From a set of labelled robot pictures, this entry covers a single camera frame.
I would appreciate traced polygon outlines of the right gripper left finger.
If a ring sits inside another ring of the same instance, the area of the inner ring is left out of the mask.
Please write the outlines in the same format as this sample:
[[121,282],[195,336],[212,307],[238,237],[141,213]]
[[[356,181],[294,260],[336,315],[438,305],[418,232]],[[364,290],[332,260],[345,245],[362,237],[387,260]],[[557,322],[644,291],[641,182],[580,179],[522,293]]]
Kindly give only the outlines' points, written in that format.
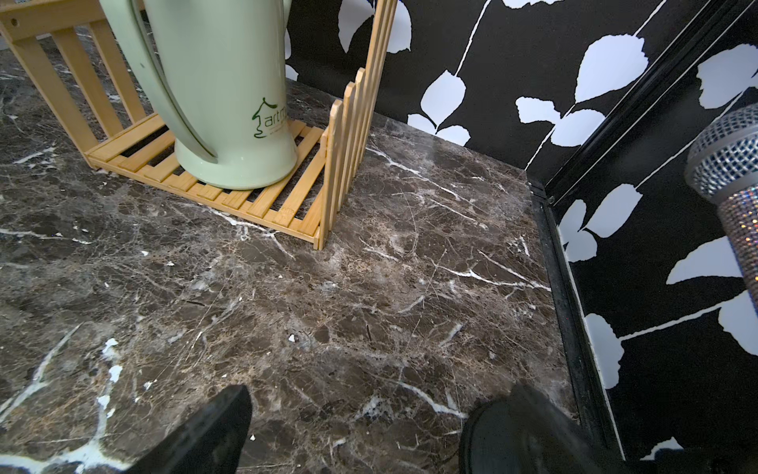
[[230,385],[203,405],[128,473],[234,473],[252,420],[248,387]]

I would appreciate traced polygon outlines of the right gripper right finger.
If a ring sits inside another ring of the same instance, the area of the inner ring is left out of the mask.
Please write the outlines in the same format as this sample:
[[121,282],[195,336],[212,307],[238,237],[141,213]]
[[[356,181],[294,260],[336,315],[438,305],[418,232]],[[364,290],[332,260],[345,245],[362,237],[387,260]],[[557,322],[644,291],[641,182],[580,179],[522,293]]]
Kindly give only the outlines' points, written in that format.
[[545,395],[523,384],[511,390],[509,473],[630,473],[611,450],[594,444],[582,427]]

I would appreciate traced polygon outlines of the wooden slatted two-tier shelf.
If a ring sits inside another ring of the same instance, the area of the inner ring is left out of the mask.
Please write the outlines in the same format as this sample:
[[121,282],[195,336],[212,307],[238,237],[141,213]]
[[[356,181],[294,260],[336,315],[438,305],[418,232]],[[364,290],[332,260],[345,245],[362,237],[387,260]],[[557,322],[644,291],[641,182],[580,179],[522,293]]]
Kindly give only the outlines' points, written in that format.
[[325,128],[290,120],[287,1],[5,1],[1,35],[87,164],[322,249],[364,156],[397,10]]

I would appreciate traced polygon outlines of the green metal watering can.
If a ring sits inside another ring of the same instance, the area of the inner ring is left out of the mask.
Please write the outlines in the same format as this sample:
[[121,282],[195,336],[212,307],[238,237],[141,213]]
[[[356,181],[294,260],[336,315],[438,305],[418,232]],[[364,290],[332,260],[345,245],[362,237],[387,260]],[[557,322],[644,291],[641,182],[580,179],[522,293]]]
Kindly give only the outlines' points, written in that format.
[[101,7],[180,165],[227,190],[268,187],[296,164],[288,127],[288,1],[104,1]]

